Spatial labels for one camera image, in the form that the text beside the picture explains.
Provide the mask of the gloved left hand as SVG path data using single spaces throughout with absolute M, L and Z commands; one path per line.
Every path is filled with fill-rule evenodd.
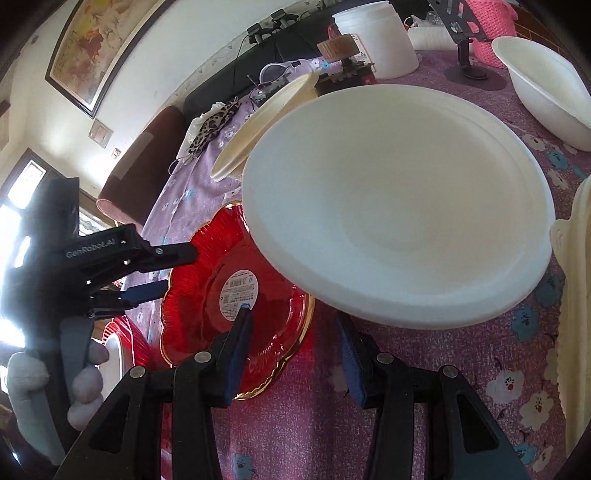
M 109 359 L 92 339 L 94 322 L 70 317 L 26 340 L 8 362 L 8 395 L 24 440 L 53 466 L 103 403 L 98 366 Z

